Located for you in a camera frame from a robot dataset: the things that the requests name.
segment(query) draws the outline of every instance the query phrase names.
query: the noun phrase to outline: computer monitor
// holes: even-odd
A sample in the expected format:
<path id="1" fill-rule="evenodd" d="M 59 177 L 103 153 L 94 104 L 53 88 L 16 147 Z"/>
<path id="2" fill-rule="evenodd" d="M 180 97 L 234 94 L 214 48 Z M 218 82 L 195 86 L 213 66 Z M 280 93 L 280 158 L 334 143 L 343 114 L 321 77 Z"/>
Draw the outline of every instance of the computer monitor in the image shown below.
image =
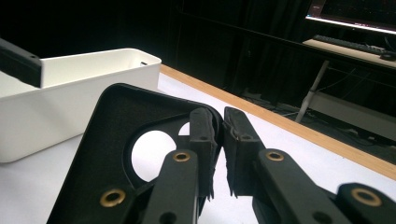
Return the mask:
<path id="1" fill-rule="evenodd" d="M 313 0 L 306 18 L 396 35 L 395 0 Z"/>

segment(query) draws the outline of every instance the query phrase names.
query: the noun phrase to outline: keyboard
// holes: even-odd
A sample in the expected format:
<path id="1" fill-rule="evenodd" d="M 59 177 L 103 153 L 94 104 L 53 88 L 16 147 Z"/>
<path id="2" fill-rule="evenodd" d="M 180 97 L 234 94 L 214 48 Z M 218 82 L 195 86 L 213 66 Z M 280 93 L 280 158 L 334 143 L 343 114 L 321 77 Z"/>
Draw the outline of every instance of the keyboard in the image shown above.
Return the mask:
<path id="1" fill-rule="evenodd" d="M 328 44 L 333 44 L 336 46 L 344 47 L 347 49 L 355 49 L 355 50 L 360 50 L 360 51 L 367 52 L 367 53 L 372 53 L 375 55 L 381 55 L 382 53 L 387 52 L 385 49 L 381 49 L 378 47 L 353 43 L 353 42 L 336 39 L 336 38 L 332 38 L 332 37 L 327 37 L 327 36 L 323 36 L 323 35 L 315 35 L 312 39 L 321 41 L 321 42 L 325 42 Z"/>

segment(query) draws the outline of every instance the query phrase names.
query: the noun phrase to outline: white table surface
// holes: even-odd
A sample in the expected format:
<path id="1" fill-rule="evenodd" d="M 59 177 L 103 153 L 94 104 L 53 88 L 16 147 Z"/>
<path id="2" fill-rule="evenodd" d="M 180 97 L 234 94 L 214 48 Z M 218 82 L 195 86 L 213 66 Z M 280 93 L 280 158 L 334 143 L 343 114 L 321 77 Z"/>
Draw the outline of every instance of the white table surface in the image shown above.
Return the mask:
<path id="1" fill-rule="evenodd" d="M 163 74 L 160 74 L 159 90 L 176 97 L 212 105 L 222 115 L 224 107 L 227 106 L 226 103 Z M 267 148 L 278 148 L 289 153 L 317 185 L 336 193 L 339 185 L 358 182 L 376 188 L 396 201 L 396 181 L 265 120 L 249 114 L 247 117 Z M 166 137 L 160 139 L 161 136 L 158 135 L 159 140 L 155 143 L 148 141 L 146 144 L 164 143 Z M 47 222 L 80 140 L 81 135 L 21 160 L 0 164 L 0 223 Z M 150 153 L 150 161 L 156 161 L 151 164 L 147 160 L 148 154 L 139 153 L 140 150 L 136 151 L 134 166 L 135 163 L 141 164 L 137 169 L 143 178 L 149 180 L 158 174 L 163 156 L 172 150 L 172 143 L 169 145 L 170 147 L 162 152 Z M 251 197 L 235 199 L 230 196 L 225 163 L 222 151 L 214 177 L 215 199 L 205 203 L 198 223 L 258 223 L 252 210 Z"/>

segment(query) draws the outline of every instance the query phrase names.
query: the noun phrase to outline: white plastic bin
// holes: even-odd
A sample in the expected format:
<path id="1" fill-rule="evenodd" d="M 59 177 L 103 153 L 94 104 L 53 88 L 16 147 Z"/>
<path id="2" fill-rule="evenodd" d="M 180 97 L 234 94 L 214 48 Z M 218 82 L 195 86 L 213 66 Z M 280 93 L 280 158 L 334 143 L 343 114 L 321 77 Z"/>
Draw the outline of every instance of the white plastic bin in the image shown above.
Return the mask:
<path id="1" fill-rule="evenodd" d="M 41 89 L 0 72 L 0 162 L 83 133 L 100 94 L 111 84 L 158 91 L 161 60 L 138 49 L 41 61 Z"/>

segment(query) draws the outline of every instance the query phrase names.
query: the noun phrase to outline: wooden table edge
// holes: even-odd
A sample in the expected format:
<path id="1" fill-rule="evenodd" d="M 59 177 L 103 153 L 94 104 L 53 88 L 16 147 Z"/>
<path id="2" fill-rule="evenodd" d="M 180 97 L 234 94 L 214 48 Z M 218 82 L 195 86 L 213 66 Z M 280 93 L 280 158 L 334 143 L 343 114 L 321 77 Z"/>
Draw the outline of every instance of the wooden table edge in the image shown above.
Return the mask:
<path id="1" fill-rule="evenodd" d="M 381 175 L 396 180 L 396 165 L 393 165 L 390 162 L 383 161 L 373 155 L 370 155 L 366 152 L 351 147 L 338 140 L 330 138 L 325 134 L 309 129 L 304 125 L 286 119 L 274 112 L 271 112 L 260 106 L 254 105 L 253 103 L 243 100 L 235 95 L 232 95 L 227 91 L 223 91 L 197 78 L 190 77 L 164 64 L 161 65 L 161 73 L 171 78 L 174 78 L 186 85 L 189 85 L 195 88 L 196 90 L 202 91 L 206 94 L 216 97 L 225 103 L 238 107 L 260 119 L 264 119 L 320 147 L 324 147 L 330 150 L 331 152 L 342 156 L 343 158 L 354 161 L 357 164 L 367 167 Z"/>

